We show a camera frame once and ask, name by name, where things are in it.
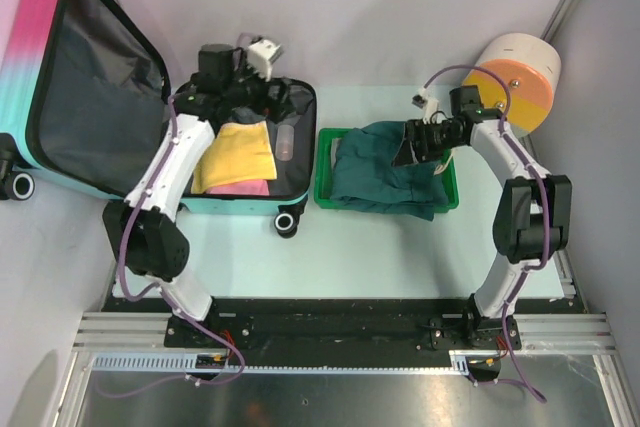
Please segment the pink cloth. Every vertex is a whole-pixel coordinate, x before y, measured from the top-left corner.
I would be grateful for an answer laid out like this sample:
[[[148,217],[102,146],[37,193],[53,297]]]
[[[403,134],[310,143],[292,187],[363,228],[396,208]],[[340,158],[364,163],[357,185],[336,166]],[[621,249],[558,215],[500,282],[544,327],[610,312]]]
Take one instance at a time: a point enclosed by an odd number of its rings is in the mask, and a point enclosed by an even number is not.
[[[207,195],[269,196],[269,186],[265,179],[252,179],[209,187]]]

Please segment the yellow towel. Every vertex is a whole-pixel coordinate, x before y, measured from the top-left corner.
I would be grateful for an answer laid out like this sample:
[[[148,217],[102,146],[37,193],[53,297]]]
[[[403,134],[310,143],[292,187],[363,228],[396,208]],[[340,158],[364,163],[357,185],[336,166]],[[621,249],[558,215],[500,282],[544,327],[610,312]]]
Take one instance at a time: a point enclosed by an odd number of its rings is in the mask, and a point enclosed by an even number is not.
[[[226,123],[196,165],[190,193],[252,179],[277,179],[267,124]]]

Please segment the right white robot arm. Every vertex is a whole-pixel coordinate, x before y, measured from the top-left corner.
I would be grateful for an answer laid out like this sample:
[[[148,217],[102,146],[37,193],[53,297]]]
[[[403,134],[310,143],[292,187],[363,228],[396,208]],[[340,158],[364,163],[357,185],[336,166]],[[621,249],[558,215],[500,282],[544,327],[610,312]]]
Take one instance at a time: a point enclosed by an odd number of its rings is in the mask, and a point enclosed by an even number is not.
[[[512,314],[529,275],[546,267],[568,243],[572,184],[553,175],[517,141],[506,111],[485,107],[475,86],[450,93],[452,115],[439,123],[408,120],[395,167],[434,161],[469,146],[490,167],[502,187],[493,221],[496,256],[481,287],[459,320],[436,318],[436,349],[490,349],[510,339]]]

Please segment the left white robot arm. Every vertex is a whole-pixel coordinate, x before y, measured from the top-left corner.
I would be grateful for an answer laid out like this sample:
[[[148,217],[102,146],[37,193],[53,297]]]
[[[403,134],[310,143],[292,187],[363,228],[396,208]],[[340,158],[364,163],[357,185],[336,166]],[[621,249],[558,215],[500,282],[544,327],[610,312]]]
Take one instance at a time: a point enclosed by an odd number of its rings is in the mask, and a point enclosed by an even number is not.
[[[216,102],[239,88],[235,97],[246,103],[250,81],[268,87],[282,51],[280,43],[262,36],[246,46],[202,46],[197,72],[169,99],[169,125],[145,173],[124,199],[103,211],[124,297],[137,302],[157,290],[175,314],[189,318],[185,332],[202,347],[219,339],[221,323],[208,314],[212,297],[188,266],[190,244],[176,217],[193,171],[215,139]]]

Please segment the pink and teal kids suitcase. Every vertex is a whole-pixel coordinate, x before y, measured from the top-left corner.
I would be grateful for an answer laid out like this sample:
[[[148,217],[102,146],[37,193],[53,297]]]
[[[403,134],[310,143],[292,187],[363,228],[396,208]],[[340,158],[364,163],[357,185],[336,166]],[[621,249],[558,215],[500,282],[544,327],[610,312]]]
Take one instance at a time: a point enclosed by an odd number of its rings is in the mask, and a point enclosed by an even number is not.
[[[193,195],[195,213],[267,215],[294,234],[308,199],[317,97],[290,79],[290,117],[263,117],[215,104],[215,138],[226,123],[265,121],[277,179],[269,196]],[[119,199],[141,179],[167,131],[173,88],[165,62],[115,0],[19,0],[1,62],[1,196],[24,201],[35,178],[97,197]],[[280,125],[295,129],[294,154],[275,157]]]

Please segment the dark green shorts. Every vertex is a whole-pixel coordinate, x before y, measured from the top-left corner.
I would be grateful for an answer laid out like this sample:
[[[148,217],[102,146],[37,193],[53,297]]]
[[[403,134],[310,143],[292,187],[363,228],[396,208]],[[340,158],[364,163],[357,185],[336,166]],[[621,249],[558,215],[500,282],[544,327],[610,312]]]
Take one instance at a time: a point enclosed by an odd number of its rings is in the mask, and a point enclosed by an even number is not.
[[[434,162],[392,165],[403,137],[400,121],[349,130],[337,147],[329,199],[346,210],[433,220],[449,197]]]

